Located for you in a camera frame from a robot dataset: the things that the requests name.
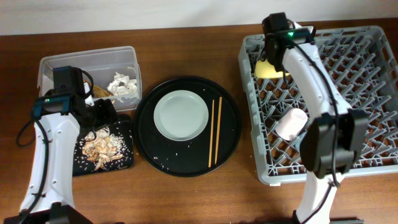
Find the brown snack wrapper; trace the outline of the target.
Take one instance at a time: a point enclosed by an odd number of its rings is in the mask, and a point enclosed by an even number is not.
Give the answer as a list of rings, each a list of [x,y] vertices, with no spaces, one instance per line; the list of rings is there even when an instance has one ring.
[[[88,92],[91,88],[91,84],[87,81],[84,81],[84,88],[85,91]],[[89,96],[88,98],[85,99],[85,104],[89,105],[89,106],[94,106],[96,104],[99,104],[100,99],[102,98],[106,98],[109,96],[112,96],[110,92],[94,85],[93,87],[93,93],[94,96]]]

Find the yellow bowl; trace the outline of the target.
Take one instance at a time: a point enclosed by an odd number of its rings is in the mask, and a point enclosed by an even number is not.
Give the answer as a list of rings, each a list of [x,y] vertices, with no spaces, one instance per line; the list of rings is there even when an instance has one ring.
[[[254,76],[261,79],[282,78],[283,72],[277,72],[267,60],[258,60],[254,69]]]

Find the white tissue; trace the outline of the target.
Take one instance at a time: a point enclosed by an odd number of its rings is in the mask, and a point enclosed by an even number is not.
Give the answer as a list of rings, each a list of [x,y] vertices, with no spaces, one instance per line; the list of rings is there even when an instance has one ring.
[[[112,100],[123,102],[121,97],[140,98],[137,79],[130,79],[128,75],[122,73],[115,72],[114,80],[108,84],[106,89],[110,92]]]

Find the grey plate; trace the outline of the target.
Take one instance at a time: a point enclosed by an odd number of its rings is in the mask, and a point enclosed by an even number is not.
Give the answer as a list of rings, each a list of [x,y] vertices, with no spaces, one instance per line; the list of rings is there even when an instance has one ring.
[[[176,90],[164,95],[154,109],[154,124],[167,139],[188,141],[201,134],[208,123],[208,107],[198,94]]]

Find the wooden chopstick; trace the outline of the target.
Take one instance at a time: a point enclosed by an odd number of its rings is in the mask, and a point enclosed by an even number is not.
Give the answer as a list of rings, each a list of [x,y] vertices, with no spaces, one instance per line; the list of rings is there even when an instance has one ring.
[[[220,141],[222,101],[223,101],[222,96],[220,96],[219,97],[219,103],[218,103],[218,119],[217,119],[217,130],[216,130],[215,164],[217,164],[217,160],[218,160],[218,148],[219,148],[219,141]]]
[[[215,120],[215,100],[212,100],[208,168],[211,168],[212,165],[214,120]]]

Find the pink cup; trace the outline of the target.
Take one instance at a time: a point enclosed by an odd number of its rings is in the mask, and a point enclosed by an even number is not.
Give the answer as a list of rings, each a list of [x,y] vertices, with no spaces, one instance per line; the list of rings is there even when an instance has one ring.
[[[308,121],[306,113],[298,108],[292,108],[278,121],[275,131],[284,140],[293,140]]]

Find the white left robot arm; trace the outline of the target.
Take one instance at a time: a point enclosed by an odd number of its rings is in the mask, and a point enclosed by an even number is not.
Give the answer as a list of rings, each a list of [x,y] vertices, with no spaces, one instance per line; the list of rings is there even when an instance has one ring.
[[[31,120],[35,154],[29,188],[20,212],[5,223],[89,223],[75,209],[72,194],[75,143],[117,119],[111,100],[86,102],[86,95],[36,99]]]

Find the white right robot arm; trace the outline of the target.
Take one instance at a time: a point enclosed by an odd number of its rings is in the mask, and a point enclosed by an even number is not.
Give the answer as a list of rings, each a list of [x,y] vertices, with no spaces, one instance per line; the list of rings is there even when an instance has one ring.
[[[276,71],[290,73],[312,121],[300,143],[307,174],[292,223],[329,223],[336,191],[358,161],[369,116],[340,95],[308,30],[269,32],[264,42],[266,59]]]

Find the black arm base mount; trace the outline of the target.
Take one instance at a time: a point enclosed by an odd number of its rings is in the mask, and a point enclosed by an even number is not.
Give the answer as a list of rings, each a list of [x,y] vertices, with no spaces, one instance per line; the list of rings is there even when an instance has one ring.
[[[330,224],[364,224],[361,219],[348,219],[348,220],[332,220]]]

